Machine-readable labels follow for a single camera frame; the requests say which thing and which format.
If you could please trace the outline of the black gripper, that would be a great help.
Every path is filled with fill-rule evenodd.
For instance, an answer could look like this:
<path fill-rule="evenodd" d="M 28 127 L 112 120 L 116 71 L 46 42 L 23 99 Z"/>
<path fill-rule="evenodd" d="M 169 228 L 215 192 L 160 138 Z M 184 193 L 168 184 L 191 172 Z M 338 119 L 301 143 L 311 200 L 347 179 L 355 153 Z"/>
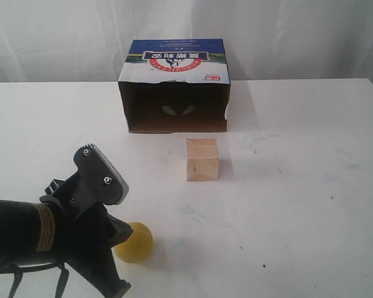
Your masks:
<path fill-rule="evenodd" d="M 103 297 L 124 297 L 131 284 L 117 273 L 111 248 L 124 243 L 131 226 L 108 214 L 107 205 L 119 205 L 129 186 L 95 144 L 80 147 L 73 161 L 78 173 L 53 179 L 40 198 L 55 220 L 50 251 L 42 263 L 67 262 Z"/>

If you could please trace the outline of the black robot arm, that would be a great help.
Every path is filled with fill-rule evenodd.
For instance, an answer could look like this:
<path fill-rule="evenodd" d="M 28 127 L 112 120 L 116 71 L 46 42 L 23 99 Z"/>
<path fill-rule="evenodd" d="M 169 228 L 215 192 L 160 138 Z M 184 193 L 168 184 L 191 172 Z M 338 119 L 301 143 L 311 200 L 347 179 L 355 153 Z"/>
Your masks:
<path fill-rule="evenodd" d="M 0 200 L 0 274 L 12 274 L 13 297 L 25 273 L 60 269 L 61 297 L 74 269 L 104 297 L 123 297 L 131 288 L 118 276 L 112 248 L 132 227 L 107 211 L 127 196 L 128 185 L 94 144 L 79 148 L 77 170 L 54 179 L 39 203 Z"/>

